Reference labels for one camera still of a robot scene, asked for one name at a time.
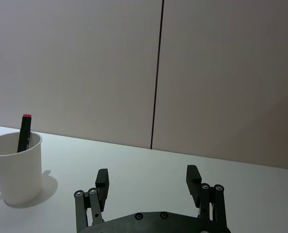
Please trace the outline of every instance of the marker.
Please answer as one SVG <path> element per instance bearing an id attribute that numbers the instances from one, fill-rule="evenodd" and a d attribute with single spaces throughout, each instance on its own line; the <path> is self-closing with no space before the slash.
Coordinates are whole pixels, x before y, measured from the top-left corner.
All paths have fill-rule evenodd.
<path id="1" fill-rule="evenodd" d="M 19 131 L 17 152 L 28 150 L 31 135 L 32 115 L 24 114 L 22 117 L 21 129 Z"/>

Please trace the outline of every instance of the wall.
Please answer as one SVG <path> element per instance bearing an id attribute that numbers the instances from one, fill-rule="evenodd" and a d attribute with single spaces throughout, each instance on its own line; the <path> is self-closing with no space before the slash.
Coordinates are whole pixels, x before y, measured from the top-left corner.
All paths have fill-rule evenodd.
<path id="1" fill-rule="evenodd" d="M 160 0 L 0 1 L 0 125 L 149 147 Z"/>
<path id="2" fill-rule="evenodd" d="M 166 0 L 153 148 L 288 167 L 288 1 Z"/>

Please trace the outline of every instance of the white paper cup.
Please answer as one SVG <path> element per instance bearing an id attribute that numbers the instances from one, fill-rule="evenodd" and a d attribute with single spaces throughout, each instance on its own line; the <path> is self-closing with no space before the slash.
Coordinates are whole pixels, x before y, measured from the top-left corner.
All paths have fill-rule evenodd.
<path id="1" fill-rule="evenodd" d="M 25 204 L 42 189 L 41 141 L 31 133 L 29 149 L 17 153 L 18 133 L 0 136 L 0 192 L 9 205 Z"/>

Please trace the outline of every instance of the table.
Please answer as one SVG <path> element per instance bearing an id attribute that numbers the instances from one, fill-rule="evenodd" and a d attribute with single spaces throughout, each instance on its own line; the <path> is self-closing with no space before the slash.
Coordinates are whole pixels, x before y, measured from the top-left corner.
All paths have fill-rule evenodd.
<path id="1" fill-rule="evenodd" d="M 0 135 L 17 131 L 0 127 Z M 189 164 L 203 182 L 225 187 L 231 232 L 288 233 L 288 169 L 40 134 L 44 191 L 20 208 L 0 196 L 0 233 L 75 233 L 73 194 L 94 187 L 100 168 L 110 180 L 105 221 L 151 211 L 197 216 L 185 182 Z"/>

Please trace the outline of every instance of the black marker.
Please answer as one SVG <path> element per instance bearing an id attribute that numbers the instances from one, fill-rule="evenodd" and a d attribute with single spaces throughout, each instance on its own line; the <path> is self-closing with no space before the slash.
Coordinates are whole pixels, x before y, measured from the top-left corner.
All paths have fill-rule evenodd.
<path id="1" fill-rule="evenodd" d="M 17 152 L 27 150 L 29 147 L 29 139 L 31 135 L 32 115 L 24 114 L 22 117 L 21 130 L 19 131 L 19 139 Z"/>

